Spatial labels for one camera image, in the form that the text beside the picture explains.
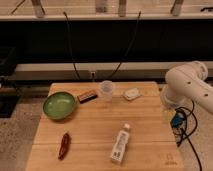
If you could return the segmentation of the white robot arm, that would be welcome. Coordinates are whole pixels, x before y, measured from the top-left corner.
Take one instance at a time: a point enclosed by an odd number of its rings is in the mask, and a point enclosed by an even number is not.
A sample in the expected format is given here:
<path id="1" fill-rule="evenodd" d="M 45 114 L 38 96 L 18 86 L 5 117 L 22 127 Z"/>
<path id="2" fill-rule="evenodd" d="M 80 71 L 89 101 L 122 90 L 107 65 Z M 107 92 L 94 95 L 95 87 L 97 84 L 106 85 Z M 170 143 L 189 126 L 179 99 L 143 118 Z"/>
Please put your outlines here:
<path id="1" fill-rule="evenodd" d="M 208 69 L 203 62 L 192 61 L 171 68 L 165 74 L 161 101 L 167 108 L 178 108 L 191 99 L 213 115 L 213 87 L 205 82 Z"/>

